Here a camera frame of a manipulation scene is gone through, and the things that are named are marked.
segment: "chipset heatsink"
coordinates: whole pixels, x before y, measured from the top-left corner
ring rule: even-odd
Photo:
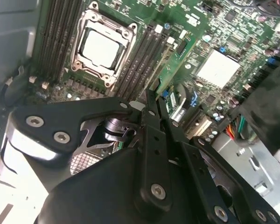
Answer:
[[[213,49],[197,76],[222,89],[239,67],[239,63]]]
[[[71,53],[71,69],[83,70],[114,87],[136,42],[137,24],[122,26],[98,11],[93,1],[82,13]]]

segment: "gray metal panel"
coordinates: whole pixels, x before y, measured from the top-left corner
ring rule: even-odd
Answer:
[[[40,0],[0,0],[0,91],[21,61],[32,56],[40,10]],[[2,112],[0,147],[6,125]]]
[[[212,146],[252,187],[256,189],[260,183],[266,184],[267,190],[260,195],[272,207],[280,204],[280,163],[261,141],[243,150],[223,133]],[[256,170],[249,162],[253,156],[259,163],[259,168]]]

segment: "motherboard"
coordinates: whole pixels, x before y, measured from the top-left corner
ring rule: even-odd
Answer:
[[[226,0],[44,0],[26,102],[151,89],[189,138],[212,141],[279,56],[280,18]]]

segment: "cpu socket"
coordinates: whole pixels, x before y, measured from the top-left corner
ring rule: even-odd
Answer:
[[[78,23],[71,69],[84,70],[113,87],[136,42],[137,24],[124,27],[98,12],[93,1]]]

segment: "heatsink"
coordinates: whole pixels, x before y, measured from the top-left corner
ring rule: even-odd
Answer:
[[[219,88],[223,88],[239,67],[239,63],[213,49],[198,71],[197,76]]]

